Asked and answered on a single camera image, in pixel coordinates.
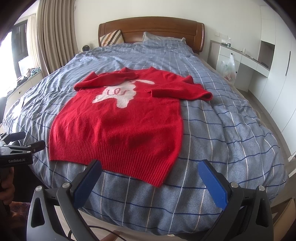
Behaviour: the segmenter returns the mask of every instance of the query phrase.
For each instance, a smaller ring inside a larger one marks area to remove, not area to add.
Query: blue duvet cover
[[[74,84],[92,71],[150,66],[181,76],[191,75],[195,83],[213,93],[213,99],[180,101],[184,119],[182,150],[160,188],[103,171],[84,212],[112,224],[157,235],[210,228],[221,209],[215,206],[198,176],[197,165],[203,159],[209,160],[228,181],[244,188],[263,185],[268,198],[275,198],[287,175],[274,135],[261,124],[248,101],[179,41],[148,40],[143,45],[120,44],[77,54],[10,108],[4,128],[8,133],[25,131],[23,145],[46,141],[46,149],[34,154],[31,169],[48,187],[72,181],[85,166],[50,162],[48,139],[54,118],[76,94]]]

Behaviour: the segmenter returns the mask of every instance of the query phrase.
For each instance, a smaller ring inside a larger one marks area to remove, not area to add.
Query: human hand
[[[14,172],[15,171],[13,167],[10,167],[7,178],[3,182],[1,182],[1,187],[4,189],[4,191],[0,192],[0,200],[3,201],[4,205],[11,204],[14,197],[14,193],[15,193],[15,187],[13,185]]]

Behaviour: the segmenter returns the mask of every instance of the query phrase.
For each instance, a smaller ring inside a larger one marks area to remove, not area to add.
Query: round black object
[[[88,46],[88,45],[84,45],[83,47],[82,47],[82,52],[84,52],[84,51],[90,51],[90,47]]]

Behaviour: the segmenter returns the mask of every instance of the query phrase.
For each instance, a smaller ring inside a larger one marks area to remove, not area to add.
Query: wooden floor
[[[276,132],[275,132],[274,128],[272,127],[270,121],[268,120],[266,115],[263,113],[263,111],[260,109],[260,107],[256,104],[256,102],[253,101],[252,97],[247,92],[241,91],[241,90],[239,90],[239,91],[249,101],[250,105],[256,111],[258,111],[260,113],[261,120],[264,122],[266,127],[273,132],[275,138],[278,141],[279,146],[281,147],[281,150],[284,150],[283,144],[281,143],[280,138],[276,134]],[[286,168],[288,173],[291,173],[296,168],[296,159],[293,158],[289,162],[288,161],[288,156],[286,155],[286,153],[284,151],[282,151],[282,155],[283,155],[283,158],[284,158],[285,168]],[[285,184],[284,189],[274,199],[274,201],[272,203],[272,206],[274,206],[276,204],[279,204],[279,203],[285,201],[286,199],[288,199],[290,197],[296,197],[296,174],[294,174],[291,178],[288,179],[287,183]]]

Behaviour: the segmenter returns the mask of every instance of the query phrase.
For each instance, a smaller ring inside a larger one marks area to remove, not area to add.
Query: blue gripper pad
[[[90,170],[87,170],[88,168],[89,167],[84,170],[84,172],[87,171],[87,174],[73,193],[73,206],[76,209],[84,206],[102,173],[102,165],[100,161],[96,161]]]
[[[224,210],[228,203],[228,193],[218,179],[218,175],[222,174],[216,172],[208,161],[201,161],[198,164],[198,174],[207,187],[216,206]]]

